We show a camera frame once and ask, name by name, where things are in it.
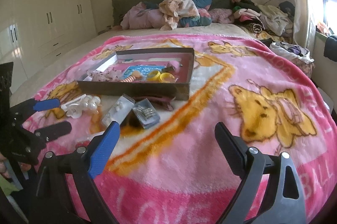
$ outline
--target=bolt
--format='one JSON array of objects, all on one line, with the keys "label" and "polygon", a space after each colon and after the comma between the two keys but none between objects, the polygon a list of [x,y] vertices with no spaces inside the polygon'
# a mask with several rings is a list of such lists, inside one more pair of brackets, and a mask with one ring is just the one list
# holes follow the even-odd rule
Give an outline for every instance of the bolt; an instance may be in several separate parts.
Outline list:
[{"label": "bolt", "polygon": [[256,149],[255,147],[250,147],[249,148],[249,152],[253,153],[253,154],[257,154],[258,153],[258,149]]},{"label": "bolt", "polygon": [[84,153],[85,150],[86,150],[85,147],[78,147],[76,151],[77,153]]},{"label": "bolt", "polygon": [[283,152],[282,156],[286,159],[290,158],[290,154],[288,154],[287,152]]},{"label": "bolt", "polygon": [[46,152],[44,155],[46,158],[51,158],[53,156],[53,152]]}]

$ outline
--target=pink blanket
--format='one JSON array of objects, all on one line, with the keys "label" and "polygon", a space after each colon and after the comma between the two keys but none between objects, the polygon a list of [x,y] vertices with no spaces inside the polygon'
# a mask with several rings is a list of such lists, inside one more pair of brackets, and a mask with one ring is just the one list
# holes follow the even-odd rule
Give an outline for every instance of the pink blanket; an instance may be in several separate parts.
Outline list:
[{"label": "pink blanket", "polygon": [[[214,137],[223,121],[233,135],[266,154],[286,151],[303,184],[307,221],[336,185],[337,128],[312,82],[294,64],[253,39],[220,35],[118,36],[107,40],[42,88],[36,99],[68,101],[81,93],[72,83],[116,50],[193,47],[195,64],[188,102],[160,110],[148,130],[126,126],[105,171],[95,183],[120,223],[215,223],[240,179],[233,175]],[[30,131],[64,113],[36,113]],[[49,143],[56,154],[72,152],[78,139],[100,131],[100,116],[68,118],[71,134]],[[69,178],[78,214],[86,217]],[[257,213],[267,179],[262,178],[249,217]]]}]

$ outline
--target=wardrobe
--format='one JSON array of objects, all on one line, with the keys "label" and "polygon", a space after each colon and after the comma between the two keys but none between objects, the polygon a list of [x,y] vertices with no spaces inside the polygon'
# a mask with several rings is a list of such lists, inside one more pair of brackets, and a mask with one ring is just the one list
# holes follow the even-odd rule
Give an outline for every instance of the wardrobe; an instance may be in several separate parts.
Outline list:
[{"label": "wardrobe", "polygon": [[90,0],[0,0],[0,63],[14,62],[12,92],[96,35]]}]

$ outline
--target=box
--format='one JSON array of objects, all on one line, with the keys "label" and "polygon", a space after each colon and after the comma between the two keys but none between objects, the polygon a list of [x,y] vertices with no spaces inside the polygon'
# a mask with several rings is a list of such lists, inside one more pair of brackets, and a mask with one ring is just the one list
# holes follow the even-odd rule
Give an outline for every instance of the box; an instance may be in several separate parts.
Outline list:
[{"label": "box", "polygon": [[90,71],[105,71],[109,66],[120,61],[141,61],[149,59],[181,59],[183,76],[175,83],[158,82],[106,82],[91,81],[87,74],[83,75],[78,84],[86,94],[130,97],[175,97],[176,100],[188,100],[190,93],[190,80],[193,72],[193,48],[149,48],[116,51],[100,63],[94,65]]}]

